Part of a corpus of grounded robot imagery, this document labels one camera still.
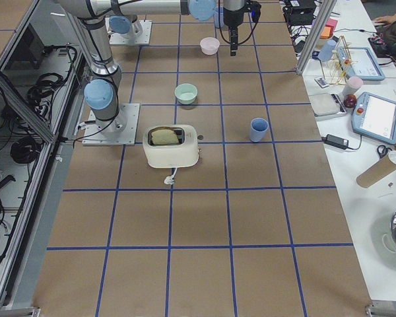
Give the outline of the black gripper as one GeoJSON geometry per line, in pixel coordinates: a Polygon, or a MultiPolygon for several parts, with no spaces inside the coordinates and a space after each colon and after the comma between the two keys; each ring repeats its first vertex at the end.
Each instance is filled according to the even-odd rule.
{"type": "Polygon", "coordinates": [[[230,55],[236,56],[236,49],[238,49],[238,29],[237,28],[229,28],[229,42],[230,42],[230,55]]]}

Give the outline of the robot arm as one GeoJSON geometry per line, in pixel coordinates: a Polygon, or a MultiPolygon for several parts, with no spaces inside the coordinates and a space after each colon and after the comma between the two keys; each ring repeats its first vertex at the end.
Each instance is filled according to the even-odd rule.
{"type": "Polygon", "coordinates": [[[70,24],[81,45],[95,78],[84,89],[84,97],[95,115],[98,133],[112,135],[123,131],[127,116],[121,113],[118,86],[120,66],[113,58],[106,17],[119,18],[118,32],[128,34],[139,15],[192,15],[208,20],[213,15],[214,1],[59,1],[71,18],[70,24]]]}
{"type": "Polygon", "coordinates": [[[238,47],[245,44],[253,35],[261,17],[261,4],[258,1],[226,0],[223,1],[223,6],[221,6],[220,1],[218,1],[216,21],[219,23],[219,26],[221,26],[219,9],[222,9],[223,12],[224,25],[228,27],[229,40],[224,37],[221,29],[219,29],[220,36],[222,40],[230,46],[230,55],[235,56],[238,47]],[[249,36],[245,40],[239,42],[238,27],[244,22],[244,15],[246,13],[251,14],[253,27],[249,36]]]}

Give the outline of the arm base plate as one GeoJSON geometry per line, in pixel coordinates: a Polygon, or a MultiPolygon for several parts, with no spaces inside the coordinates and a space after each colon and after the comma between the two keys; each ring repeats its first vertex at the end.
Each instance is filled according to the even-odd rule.
{"type": "Polygon", "coordinates": [[[91,110],[88,119],[94,123],[86,126],[86,137],[81,139],[82,144],[85,146],[134,145],[139,111],[139,103],[121,103],[119,114],[107,127],[108,123],[96,120],[91,110]]]}
{"type": "Polygon", "coordinates": [[[148,45],[152,29],[151,20],[136,20],[130,23],[121,19],[106,22],[111,46],[148,45]]]}

